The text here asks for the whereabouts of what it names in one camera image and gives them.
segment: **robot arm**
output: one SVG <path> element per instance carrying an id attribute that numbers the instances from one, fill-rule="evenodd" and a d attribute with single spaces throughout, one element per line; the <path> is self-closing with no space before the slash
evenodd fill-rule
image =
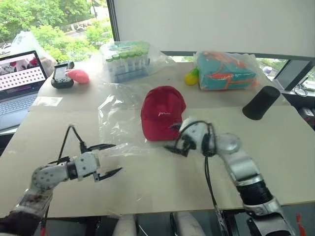
<path id="1" fill-rule="evenodd" d="M 100 167 L 98 156 L 91 151 L 78 157 L 62 158 L 61 162 L 50 163 L 37 168 L 31 177 L 31 186 L 27 189 L 19 203 L 0 222 L 2 233 L 20 236 L 31 236 L 43 219 L 51 202 L 53 189 L 60 183 L 93 175 L 94 181 L 113 176 L 121 168 L 109 171 L 105 175 L 97 171 Z"/>
<path id="2" fill-rule="evenodd" d="M 184 155 L 188 154 L 189 149 L 196 149 L 205 156 L 210 150 L 215 150 L 223 159 L 243 200 L 244 209 L 251 217 L 247 223 L 252 235 L 295 235 L 279 202 L 266 187 L 259 168 L 242 150 L 240 138 L 230 133 L 210 134 L 206 122 L 191 118 L 183 121 L 180 133 L 183 148 L 175 146 L 167 149 Z"/>

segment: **laptop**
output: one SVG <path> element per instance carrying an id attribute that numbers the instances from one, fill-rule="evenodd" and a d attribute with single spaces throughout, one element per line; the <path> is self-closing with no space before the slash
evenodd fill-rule
<path id="1" fill-rule="evenodd" d="M 36 51 L 0 58 L 0 130 L 22 122 L 46 79 Z"/>

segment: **white wall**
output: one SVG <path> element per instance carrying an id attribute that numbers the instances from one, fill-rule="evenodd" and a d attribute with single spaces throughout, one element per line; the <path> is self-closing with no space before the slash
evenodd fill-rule
<path id="1" fill-rule="evenodd" d="M 115 0 L 120 40 L 315 57 L 315 0 Z"/>

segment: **red cap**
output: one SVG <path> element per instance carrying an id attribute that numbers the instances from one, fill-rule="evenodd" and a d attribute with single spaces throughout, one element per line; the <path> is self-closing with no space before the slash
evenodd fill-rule
<path id="1" fill-rule="evenodd" d="M 177 130 L 170 128 L 182 122 L 186 104 L 172 86 L 160 86 L 148 92 L 141 109 L 142 130 L 149 141 L 174 140 Z"/>

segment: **pink toy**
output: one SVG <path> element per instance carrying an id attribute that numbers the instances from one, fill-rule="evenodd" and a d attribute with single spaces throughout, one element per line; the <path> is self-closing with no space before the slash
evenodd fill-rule
<path id="1" fill-rule="evenodd" d="M 87 72 L 81 69 L 66 70 L 65 75 L 80 84 L 85 84 L 90 80 Z"/>

